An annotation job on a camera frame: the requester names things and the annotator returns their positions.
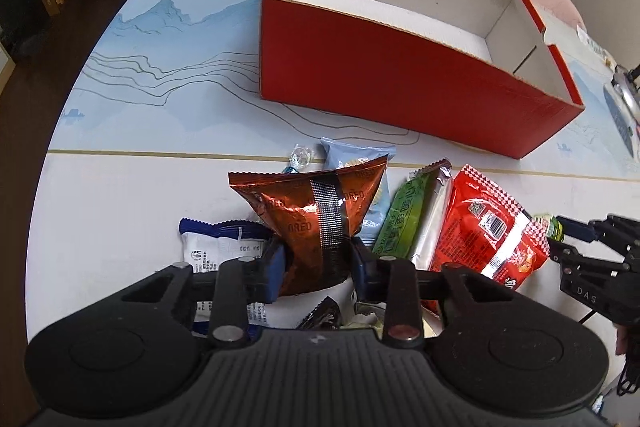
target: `light blue snack package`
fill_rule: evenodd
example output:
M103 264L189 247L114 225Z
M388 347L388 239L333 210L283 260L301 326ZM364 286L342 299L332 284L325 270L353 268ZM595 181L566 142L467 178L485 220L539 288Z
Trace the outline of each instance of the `light blue snack package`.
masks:
M395 145L385 145L382 147L352 145L350 143L338 142L330 138L321 138L320 142L326 152L324 162L325 170L341 169L365 163L380 156L388 156L388 160L396 155ZM372 247L378 237L378 233L385 222L386 213L391 206L389 196L389 185L386 181L386 172L380 181L380 187L373 197L367 215L362 221L362 229L357 234L362 242L368 247Z

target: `qr code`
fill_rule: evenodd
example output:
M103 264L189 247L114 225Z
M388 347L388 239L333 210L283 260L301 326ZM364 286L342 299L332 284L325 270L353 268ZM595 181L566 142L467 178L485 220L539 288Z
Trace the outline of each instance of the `qr code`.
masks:
M484 212L484 209L484 203L480 203L480 201L472 201L469 205L469 212L471 212L476 217L480 217Z
M496 216L492 212L487 212L480 220L480 227L487 232L496 241L500 241L500 238L507 230L506 223Z

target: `screw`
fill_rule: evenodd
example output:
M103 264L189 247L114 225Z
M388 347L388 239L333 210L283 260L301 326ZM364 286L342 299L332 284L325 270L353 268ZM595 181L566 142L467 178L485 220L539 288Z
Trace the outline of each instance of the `screw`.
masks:
M389 328L389 336L397 341L414 341L420 336L420 331L408 324L396 324Z
M237 342L244 337L242 328L233 325L218 326L213 330L213 338L220 342Z

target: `dark wooden floor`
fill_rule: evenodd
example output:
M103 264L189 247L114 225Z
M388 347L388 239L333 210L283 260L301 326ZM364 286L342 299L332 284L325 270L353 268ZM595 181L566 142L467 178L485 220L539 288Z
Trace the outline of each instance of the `dark wooden floor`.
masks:
M46 40L18 63L0 96L0 426L37 411L22 368L24 267L38 178L63 104L86 58L126 0L72 0Z

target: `open box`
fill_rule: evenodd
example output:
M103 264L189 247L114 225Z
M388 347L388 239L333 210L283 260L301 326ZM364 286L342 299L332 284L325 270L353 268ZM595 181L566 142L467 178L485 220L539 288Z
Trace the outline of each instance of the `open box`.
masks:
M263 98L522 158L584 106L530 0L262 0Z

